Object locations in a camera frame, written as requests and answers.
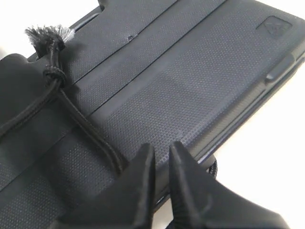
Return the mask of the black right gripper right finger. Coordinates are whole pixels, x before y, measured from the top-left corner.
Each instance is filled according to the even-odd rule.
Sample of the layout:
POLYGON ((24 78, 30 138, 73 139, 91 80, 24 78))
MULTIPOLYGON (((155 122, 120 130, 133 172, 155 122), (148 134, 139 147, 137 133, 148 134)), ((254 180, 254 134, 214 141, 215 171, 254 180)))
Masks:
POLYGON ((227 189, 174 142, 169 153, 169 184, 176 229, 287 229, 277 213, 227 189))

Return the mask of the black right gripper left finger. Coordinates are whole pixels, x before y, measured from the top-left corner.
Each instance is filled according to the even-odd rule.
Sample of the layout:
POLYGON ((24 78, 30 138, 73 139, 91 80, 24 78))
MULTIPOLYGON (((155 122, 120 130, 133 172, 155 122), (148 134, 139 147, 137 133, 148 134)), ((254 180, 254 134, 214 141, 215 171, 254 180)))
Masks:
POLYGON ((155 193, 155 153, 141 145, 122 175, 105 191, 51 224, 53 229, 150 229, 155 193))

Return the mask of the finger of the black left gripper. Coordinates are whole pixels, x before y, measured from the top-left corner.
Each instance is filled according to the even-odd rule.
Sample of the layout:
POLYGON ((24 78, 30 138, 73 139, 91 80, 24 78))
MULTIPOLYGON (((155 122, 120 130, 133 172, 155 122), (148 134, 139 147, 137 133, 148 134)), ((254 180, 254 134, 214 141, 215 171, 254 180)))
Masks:
POLYGON ((0 61, 0 123, 18 115, 28 105, 50 91, 48 103, 31 119, 33 123, 59 124, 60 112, 53 101, 58 91, 56 83, 47 83, 43 75, 49 59, 43 57, 30 62, 14 53, 0 61))

